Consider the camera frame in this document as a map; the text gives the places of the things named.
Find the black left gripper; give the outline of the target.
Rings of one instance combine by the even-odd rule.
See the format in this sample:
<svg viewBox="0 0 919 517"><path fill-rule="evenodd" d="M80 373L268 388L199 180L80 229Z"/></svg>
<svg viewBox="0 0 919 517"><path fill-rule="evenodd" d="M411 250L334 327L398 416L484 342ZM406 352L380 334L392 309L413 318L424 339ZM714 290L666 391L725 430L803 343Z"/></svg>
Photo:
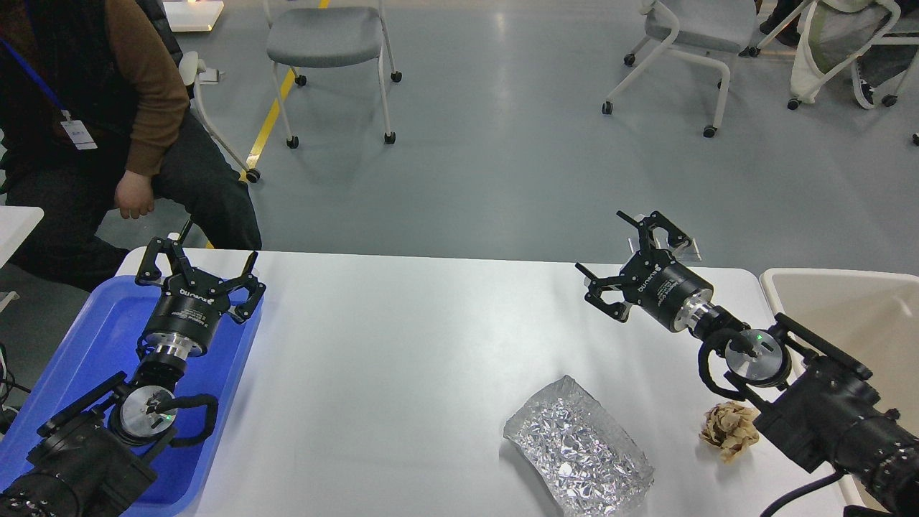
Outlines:
<svg viewBox="0 0 919 517"><path fill-rule="evenodd" d="M181 358L206 354L223 314L229 314L235 323L243 324L255 314L265 294L266 285L253 272L257 251L250 252L240 276L221 281L220 277L207 272L193 272L182 246L184 239L184 236L176 239L153 238L142 256L135 285L163 288L139 337L141 358L165 346L180 348L178 356ZM157 266L157 256L160 255L169 261L172 272L169 277L164 277ZM248 297L233 305L230 294L238 290L246 290Z"/></svg>

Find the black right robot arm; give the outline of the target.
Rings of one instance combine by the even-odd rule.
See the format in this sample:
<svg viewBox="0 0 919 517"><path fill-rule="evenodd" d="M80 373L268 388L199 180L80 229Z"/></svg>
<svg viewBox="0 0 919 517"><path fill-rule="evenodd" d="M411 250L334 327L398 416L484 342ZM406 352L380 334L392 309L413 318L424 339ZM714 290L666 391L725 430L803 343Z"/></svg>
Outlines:
<svg viewBox="0 0 919 517"><path fill-rule="evenodd" d="M713 304L713 285L675 257L689 236L662 213L620 218L637 230L639 248L613 277L578 263L585 301L620 322L640 307L670 332L688 330L700 340L699 376L710 391L751 402L760 412L755 428L805 471L834 468L762 514L852 475L882 505L880 515L915 516L917 438L899 425L897 409L877 410L871 370L785 314L754 328Z"/></svg>

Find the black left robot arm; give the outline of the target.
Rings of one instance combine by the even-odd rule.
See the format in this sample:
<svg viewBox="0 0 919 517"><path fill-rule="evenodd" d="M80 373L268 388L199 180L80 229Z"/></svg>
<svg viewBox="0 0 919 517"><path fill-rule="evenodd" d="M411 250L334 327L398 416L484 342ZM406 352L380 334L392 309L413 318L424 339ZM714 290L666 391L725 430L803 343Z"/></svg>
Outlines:
<svg viewBox="0 0 919 517"><path fill-rule="evenodd" d="M153 238L95 289L2 442L4 516L164 515L206 477L261 315L239 275Z"/></svg>

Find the person's hand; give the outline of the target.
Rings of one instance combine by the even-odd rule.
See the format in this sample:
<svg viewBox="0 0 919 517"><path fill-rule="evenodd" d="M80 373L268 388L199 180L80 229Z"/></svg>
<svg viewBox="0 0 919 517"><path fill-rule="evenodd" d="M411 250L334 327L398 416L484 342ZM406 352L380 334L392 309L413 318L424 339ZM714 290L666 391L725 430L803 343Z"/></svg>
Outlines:
<svg viewBox="0 0 919 517"><path fill-rule="evenodd" d="M138 220L155 210L151 177L126 170L114 194L115 206L122 219Z"/></svg>

